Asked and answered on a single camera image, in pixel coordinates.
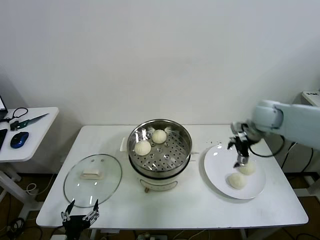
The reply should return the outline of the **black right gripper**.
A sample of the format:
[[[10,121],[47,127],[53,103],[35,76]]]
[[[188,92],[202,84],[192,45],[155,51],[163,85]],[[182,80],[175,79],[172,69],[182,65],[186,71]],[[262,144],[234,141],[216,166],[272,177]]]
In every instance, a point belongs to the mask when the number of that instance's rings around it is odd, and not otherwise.
[[[251,142],[245,132],[238,132],[234,135],[234,139],[231,139],[227,145],[227,149],[230,150],[235,147],[238,156],[233,168],[244,167],[249,161],[249,147]]]

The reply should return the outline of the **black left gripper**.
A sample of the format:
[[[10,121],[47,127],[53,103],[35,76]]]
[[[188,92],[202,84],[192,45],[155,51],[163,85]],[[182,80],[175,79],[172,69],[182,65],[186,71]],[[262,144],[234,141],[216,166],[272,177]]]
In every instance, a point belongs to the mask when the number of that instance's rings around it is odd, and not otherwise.
[[[75,204],[75,199],[67,206],[65,212],[61,212],[62,225],[65,229],[67,240],[79,240],[81,233],[88,229],[99,217],[99,200],[97,199],[93,210],[87,215],[70,215]]]

